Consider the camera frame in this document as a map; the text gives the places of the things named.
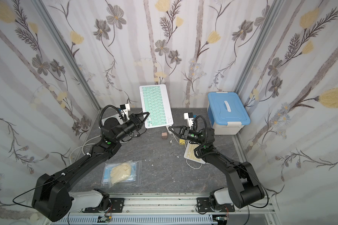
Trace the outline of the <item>yellow charger plug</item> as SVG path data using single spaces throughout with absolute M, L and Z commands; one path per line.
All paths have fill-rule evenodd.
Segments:
M 180 140 L 179 140 L 179 144 L 180 144 L 180 145 L 185 145 L 185 143 L 186 143 L 186 141 L 185 141 L 184 139 L 180 139 Z

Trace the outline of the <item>yellow wireless keyboard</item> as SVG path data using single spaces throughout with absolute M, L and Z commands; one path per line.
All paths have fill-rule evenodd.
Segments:
M 184 158 L 191 160 L 191 161 L 194 161 L 194 162 L 197 162 L 197 163 L 205 164 L 206 162 L 204 160 L 197 158 L 194 154 L 194 150 L 197 147 L 199 147 L 198 144 L 188 143 L 188 145 L 186 146 L 185 153 L 184 153 Z

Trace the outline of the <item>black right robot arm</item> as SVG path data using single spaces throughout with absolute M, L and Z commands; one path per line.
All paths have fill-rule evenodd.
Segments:
M 197 144 L 193 150 L 195 157 L 213 165 L 225 175 L 229 197 L 236 207 L 243 208 L 265 197 L 263 185 L 250 163 L 235 161 L 217 151 L 213 128 L 195 131 L 186 126 L 169 126 L 169 130 L 178 138 Z

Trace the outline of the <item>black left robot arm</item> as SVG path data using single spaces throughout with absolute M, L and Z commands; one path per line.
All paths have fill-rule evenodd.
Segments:
M 116 118 L 101 122 L 101 139 L 85 156 L 53 175 L 44 174 L 38 178 L 32 207 L 52 222 L 73 211 L 73 205 L 79 198 L 70 196 L 72 188 L 95 167 L 111 159 L 122 146 L 120 141 L 134 131 L 139 131 L 149 114 L 131 113 L 128 121 L 123 124 Z

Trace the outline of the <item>blue lid storage box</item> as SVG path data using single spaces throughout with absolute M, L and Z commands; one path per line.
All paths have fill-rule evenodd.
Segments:
M 236 135 L 251 123 L 237 93 L 210 92 L 207 97 L 207 114 L 216 135 Z

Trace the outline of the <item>bagged blue masks and gloves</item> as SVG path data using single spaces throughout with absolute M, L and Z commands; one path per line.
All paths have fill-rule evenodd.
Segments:
M 106 163 L 101 179 L 103 187 L 141 185 L 141 161 Z

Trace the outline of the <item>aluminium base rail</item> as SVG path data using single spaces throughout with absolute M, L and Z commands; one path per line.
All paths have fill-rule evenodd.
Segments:
M 242 209 L 212 210 L 208 193 L 114 194 L 107 213 L 73 211 L 57 225 L 279 225 L 266 199 Z

